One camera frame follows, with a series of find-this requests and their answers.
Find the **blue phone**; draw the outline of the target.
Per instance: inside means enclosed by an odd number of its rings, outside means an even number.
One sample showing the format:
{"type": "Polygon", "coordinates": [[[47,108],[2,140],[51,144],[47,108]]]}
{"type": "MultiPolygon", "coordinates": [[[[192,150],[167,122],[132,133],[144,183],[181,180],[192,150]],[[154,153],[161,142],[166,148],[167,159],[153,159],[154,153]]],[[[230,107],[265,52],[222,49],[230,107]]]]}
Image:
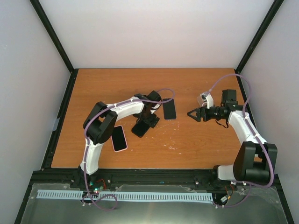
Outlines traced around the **blue phone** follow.
{"type": "Polygon", "coordinates": [[[174,99],[167,103],[163,103],[163,112],[165,120],[174,120],[177,118],[174,99]]]}

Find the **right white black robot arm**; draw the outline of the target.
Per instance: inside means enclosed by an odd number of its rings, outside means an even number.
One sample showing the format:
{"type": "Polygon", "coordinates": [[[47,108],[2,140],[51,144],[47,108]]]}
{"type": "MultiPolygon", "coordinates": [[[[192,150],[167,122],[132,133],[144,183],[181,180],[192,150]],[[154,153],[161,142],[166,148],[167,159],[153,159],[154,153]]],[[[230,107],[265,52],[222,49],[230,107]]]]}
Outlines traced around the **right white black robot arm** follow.
{"type": "Polygon", "coordinates": [[[260,188],[270,187],[274,182],[278,149],[258,133],[246,107],[238,103],[236,90],[223,90],[220,106],[214,105],[214,99],[209,92],[200,94],[198,101],[200,107],[188,112],[187,115],[197,122],[224,120],[226,122],[224,127],[232,127],[241,144],[232,165],[216,167],[217,178],[260,188]]]}

